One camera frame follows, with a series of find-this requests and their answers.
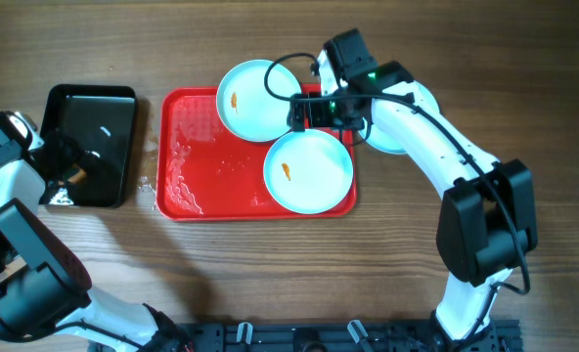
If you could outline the green orange sponge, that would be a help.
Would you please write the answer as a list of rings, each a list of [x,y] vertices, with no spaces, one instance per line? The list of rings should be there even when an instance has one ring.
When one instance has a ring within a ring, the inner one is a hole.
[[[93,176],[94,171],[92,169],[83,168],[74,163],[63,173],[60,183],[63,186],[80,186],[89,183]]]

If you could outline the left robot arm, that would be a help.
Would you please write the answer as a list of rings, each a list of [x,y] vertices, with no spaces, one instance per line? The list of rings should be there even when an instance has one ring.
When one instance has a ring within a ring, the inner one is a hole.
[[[69,136],[45,137],[20,113],[0,111],[0,340],[73,335],[91,351],[191,351],[162,312],[93,286],[81,261],[37,217],[45,192],[68,190],[98,168]]]

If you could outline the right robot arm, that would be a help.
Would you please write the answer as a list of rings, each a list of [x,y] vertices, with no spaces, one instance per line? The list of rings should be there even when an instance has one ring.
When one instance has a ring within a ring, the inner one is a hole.
[[[425,336],[415,341],[431,351],[506,346],[489,313],[501,290],[525,295],[531,288],[525,256],[538,237],[530,170],[474,145],[425,102],[397,62],[314,68],[321,91],[288,97],[292,129],[376,127],[401,145],[441,198],[436,243],[449,278]]]

